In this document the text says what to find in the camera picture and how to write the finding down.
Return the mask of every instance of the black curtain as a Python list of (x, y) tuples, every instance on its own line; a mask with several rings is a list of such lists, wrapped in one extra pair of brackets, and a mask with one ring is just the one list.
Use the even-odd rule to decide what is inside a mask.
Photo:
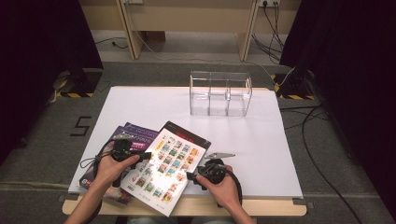
[(393, 0), (303, 0), (280, 60), (315, 73), (346, 148), (394, 219), (395, 15)]
[(78, 0), (0, 3), (0, 63), (1, 160), (26, 136), (57, 76), (103, 68)]

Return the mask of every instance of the book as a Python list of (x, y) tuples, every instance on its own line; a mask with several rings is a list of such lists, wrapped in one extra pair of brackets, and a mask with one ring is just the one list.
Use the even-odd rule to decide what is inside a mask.
[[(154, 141), (154, 139), (157, 137), (159, 132), (151, 129), (143, 128), (137, 125), (133, 125), (132, 123), (127, 122), (124, 126), (119, 126), (111, 135), (110, 139), (113, 138), (113, 136), (120, 133), (128, 133), (133, 136), (132, 139), (133, 143), (131, 145), (130, 150), (146, 151), (151, 145), (151, 143)], [(104, 153), (110, 151), (113, 148), (113, 145), (114, 145), (113, 142), (108, 143), (104, 149)], [(129, 170), (130, 169), (125, 170), (122, 173), (122, 176), (126, 176)], [(81, 177), (81, 179), (78, 181), (78, 185), (81, 188), (88, 189), (91, 183), (93, 182), (93, 180), (94, 180), (93, 164), (91, 164), (87, 169), (87, 171), (84, 173), (84, 175)], [(132, 195), (127, 193), (124, 189), (113, 188), (113, 187), (110, 187), (106, 191), (105, 197), (123, 204), (128, 204), (128, 202), (131, 201), (132, 199)]]
[(211, 143), (168, 121), (146, 150), (142, 162), (121, 180), (120, 187), (166, 216), (170, 216), (193, 172)]

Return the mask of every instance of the forearm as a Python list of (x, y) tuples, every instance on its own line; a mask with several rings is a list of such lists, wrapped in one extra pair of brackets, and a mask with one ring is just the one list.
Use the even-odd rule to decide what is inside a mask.
[(250, 215), (245, 211), (245, 209), (239, 203), (228, 205), (225, 207), (230, 213), (233, 221), (236, 224), (252, 224), (255, 223)]
[(87, 220), (102, 201), (107, 189), (107, 185), (93, 182), (65, 224), (82, 223)]

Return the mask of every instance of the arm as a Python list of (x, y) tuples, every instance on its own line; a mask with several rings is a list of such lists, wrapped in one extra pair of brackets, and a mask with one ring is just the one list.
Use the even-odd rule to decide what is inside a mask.
[(111, 156), (104, 156), (100, 163), (98, 174), (90, 185), (84, 197), (78, 203), (72, 214), (67, 218), (65, 224), (82, 223), (87, 220), (102, 201), (108, 188), (122, 171), (139, 160), (139, 156), (132, 156), (125, 161), (114, 161)]
[[(227, 166), (227, 169), (230, 171), (233, 170), (231, 166)], [(215, 197), (216, 202), (230, 213), (237, 224), (255, 223), (239, 203), (236, 185), (229, 175), (226, 175), (223, 181), (217, 185), (210, 183), (208, 179), (201, 175), (198, 175), (196, 178)]]

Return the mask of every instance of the white tabletop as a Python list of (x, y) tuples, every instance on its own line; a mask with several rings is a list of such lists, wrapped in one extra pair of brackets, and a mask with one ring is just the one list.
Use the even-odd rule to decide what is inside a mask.
[[(119, 125), (126, 122), (160, 130), (166, 121), (212, 142), (206, 153), (228, 152), (244, 196), (303, 198), (273, 91), (253, 90), (245, 117), (191, 116), (189, 88), (113, 87), (81, 160), (94, 157)], [(69, 192), (85, 169), (77, 168)], [(184, 194), (208, 194), (191, 182)]]

